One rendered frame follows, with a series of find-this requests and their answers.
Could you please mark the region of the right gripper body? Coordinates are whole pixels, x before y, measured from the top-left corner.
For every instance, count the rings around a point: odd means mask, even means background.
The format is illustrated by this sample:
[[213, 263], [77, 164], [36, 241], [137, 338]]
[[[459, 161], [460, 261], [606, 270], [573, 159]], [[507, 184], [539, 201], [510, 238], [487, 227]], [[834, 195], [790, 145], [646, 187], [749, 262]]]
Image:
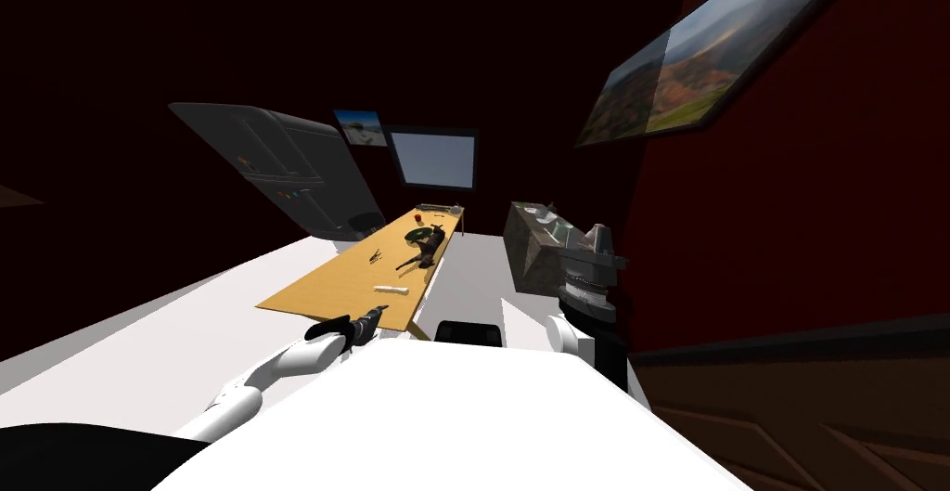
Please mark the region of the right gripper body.
[[606, 278], [625, 270], [629, 260], [614, 250], [614, 236], [607, 226], [597, 224], [589, 231], [571, 227], [558, 251], [560, 266], [579, 278]]

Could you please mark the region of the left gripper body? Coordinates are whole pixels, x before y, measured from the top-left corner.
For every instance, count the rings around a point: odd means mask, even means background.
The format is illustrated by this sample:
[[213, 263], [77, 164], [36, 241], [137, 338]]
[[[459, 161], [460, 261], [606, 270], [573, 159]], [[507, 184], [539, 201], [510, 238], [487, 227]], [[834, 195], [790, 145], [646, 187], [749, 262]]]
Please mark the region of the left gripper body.
[[346, 346], [359, 347], [368, 344], [377, 335], [379, 322], [386, 308], [386, 304], [374, 307], [350, 323]]

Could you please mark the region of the light wooden table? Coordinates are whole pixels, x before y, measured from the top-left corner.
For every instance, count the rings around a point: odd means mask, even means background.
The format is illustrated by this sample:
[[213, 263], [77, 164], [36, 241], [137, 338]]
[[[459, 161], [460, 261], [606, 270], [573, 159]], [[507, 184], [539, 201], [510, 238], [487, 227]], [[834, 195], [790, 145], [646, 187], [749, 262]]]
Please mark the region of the light wooden table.
[[[415, 214], [418, 213], [422, 215], [423, 225], [441, 225], [445, 238], [435, 254], [433, 266], [421, 269], [417, 264], [412, 264], [397, 270], [398, 265], [419, 254], [418, 246], [404, 239], [407, 232], [419, 227], [415, 221]], [[387, 308], [379, 322], [381, 329], [408, 332], [418, 340], [426, 341], [429, 337], [415, 323], [417, 310], [463, 218], [464, 209], [460, 206], [440, 206], [436, 211], [412, 210], [405, 213], [258, 306], [265, 310], [327, 320], [342, 315], [360, 317], [367, 310], [386, 304]], [[381, 250], [380, 258], [373, 264], [369, 263], [377, 250]], [[405, 287], [409, 293], [374, 292], [374, 286]]]

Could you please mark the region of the stone counter with sink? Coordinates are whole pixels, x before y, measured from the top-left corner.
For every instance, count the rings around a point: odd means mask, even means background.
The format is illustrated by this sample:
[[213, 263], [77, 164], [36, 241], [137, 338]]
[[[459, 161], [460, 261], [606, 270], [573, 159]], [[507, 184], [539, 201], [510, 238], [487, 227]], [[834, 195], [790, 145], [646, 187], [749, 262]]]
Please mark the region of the stone counter with sink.
[[560, 251], [593, 247], [586, 232], [537, 203], [512, 203], [503, 239], [515, 290], [549, 297], [564, 284]]

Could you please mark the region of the dark figurine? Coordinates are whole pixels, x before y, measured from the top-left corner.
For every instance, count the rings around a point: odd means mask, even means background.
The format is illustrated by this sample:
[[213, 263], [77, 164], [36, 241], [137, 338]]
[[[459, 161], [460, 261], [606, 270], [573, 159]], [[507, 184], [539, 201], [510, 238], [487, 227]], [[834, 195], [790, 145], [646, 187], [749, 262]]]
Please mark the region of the dark figurine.
[[419, 254], [398, 265], [397, 270], [412, 264], [417, 264], [421, 269], [427, 269], [435, 264], [435, 254], [442, 245], [445, 232], [441, 225], [432, 225], [431, 227], [433, 232], [427, 241], [409, 242], [409, 244], [418, 246]]

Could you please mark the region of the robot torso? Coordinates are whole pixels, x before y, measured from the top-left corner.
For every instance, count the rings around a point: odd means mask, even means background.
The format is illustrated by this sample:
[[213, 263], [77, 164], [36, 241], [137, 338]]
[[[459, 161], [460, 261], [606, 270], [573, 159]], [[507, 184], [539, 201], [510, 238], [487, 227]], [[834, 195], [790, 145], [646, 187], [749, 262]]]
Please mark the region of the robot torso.
[[579, 356], [373, 341], [154, 491], [751, 491]]

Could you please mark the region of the dark grey refrigerator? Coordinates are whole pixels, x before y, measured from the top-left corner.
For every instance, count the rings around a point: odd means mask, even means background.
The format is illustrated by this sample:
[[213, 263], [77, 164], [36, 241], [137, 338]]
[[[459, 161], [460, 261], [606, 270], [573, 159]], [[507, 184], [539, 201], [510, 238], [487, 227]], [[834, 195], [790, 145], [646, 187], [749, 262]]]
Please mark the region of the dark grey refrigerator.
[[332, 126], [251, 106], [175, 102], [169, 108], [309, 235], [359, 241], [385, 227]]

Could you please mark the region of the small landscape picture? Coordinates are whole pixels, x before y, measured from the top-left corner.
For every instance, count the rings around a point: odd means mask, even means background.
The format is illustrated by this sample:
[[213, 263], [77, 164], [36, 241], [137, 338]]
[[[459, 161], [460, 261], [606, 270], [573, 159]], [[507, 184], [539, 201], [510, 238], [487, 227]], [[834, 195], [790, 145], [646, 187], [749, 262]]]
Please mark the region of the small landscape picture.
[[336, 120], [340, 123], [342, 132], [351, 145], [386, 147], [379, 116], [374, 111], [365, 110], [334, 110]]

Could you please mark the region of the large landscape picture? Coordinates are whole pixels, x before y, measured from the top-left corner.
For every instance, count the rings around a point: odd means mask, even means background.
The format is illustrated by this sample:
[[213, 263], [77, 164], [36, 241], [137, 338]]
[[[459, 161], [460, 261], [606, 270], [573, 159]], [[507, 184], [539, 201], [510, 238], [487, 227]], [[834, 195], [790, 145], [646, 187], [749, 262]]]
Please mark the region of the large landscape picture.
[[579, 147], [712, 118], [815, 0], [707, 0], [612, 71]]

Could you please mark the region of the window with dark frame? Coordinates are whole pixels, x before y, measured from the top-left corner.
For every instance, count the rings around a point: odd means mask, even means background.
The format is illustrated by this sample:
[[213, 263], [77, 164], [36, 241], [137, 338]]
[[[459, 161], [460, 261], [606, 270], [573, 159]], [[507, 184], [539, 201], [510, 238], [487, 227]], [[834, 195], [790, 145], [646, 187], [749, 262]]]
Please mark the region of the window with dark frame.
[[475, 189], [478, 130], [386, 125], [384, 131], [405, 186], [459, 191]]

